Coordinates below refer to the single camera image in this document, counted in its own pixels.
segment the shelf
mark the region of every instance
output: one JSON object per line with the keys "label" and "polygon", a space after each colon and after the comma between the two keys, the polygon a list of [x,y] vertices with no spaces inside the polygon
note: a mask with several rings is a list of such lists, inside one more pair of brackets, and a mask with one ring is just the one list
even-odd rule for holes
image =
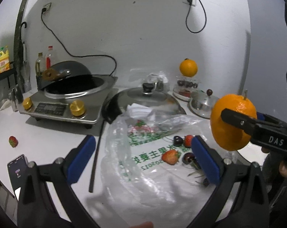
{"label": "shelf", "polygon": [[0,81],[1,80],[4,80],[5,78],[9,77],[10,75],[13,75],[16,73],[16,69],[15,68],[12,68],[10,70],[7,70],[3,73],[0,73]]}

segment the orange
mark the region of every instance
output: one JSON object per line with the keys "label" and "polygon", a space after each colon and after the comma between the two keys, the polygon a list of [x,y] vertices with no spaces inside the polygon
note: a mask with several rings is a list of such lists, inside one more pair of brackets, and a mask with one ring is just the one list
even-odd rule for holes
{"label": "orange", "polygon": [[186,58],[181,62],[179,70],[183,76],[193,77],[197,74],[198,68],[195,61]]}
{"label": "orange", "polygon": [[223,122],[220,115],[225,108],[253,118],[257,118],[257,111],[249,99],[236,94],[223,96],[214,105],[210,116],[212,135],[221,148],[236,151],[246,146],[251,136],[243,130]]}

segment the hook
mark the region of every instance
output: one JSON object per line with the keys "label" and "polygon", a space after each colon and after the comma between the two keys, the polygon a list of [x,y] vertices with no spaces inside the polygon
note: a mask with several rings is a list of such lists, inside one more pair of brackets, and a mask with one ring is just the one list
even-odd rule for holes
{"label": "hook", "polygon": [[27,22],[25,22],[25,21],[24,21],[24,22],[22,22],[22,24],[21,24],[21,29],[22,29],[22,26],[23,26],[23,25],[25,25],[25,27],[24,27],[24,28],[27,28]]}
{"label": "hook", "polygon": [[20,30],[20,41],[21,41],[21,43],[22,43],[22,26],[23,25],[25,25],[25,27],[24,28],[27,28],[27,22],[22,22],[22,24],[21,24],[21,30]]}

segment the induction cooker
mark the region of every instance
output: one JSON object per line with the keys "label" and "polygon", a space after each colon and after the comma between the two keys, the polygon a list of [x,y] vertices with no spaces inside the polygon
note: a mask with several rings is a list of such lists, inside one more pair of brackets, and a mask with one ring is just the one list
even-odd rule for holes
{"label": "induction cooker", "polygon": [[101,119],[101,108],[117,81],[108,75],[77,75],[51,82],[23,102],[19,111],[40,119],[84,124]]}

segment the gold knob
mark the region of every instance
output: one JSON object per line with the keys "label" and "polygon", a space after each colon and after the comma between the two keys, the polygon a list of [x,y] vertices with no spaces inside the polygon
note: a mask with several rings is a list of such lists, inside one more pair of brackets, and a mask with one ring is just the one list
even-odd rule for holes
{"label": "gold knob", "polygon": [[86,111],[83,101],[79,99],[72,102],[69,109],[73,116],[82,116]]}
{"label": "gold knob", "polygon": [[23,105],[25,110],[29,110],[32,107],[32,101],[31,101],[30,97],[27,97],[26,99],[24,99],[22,105]]}

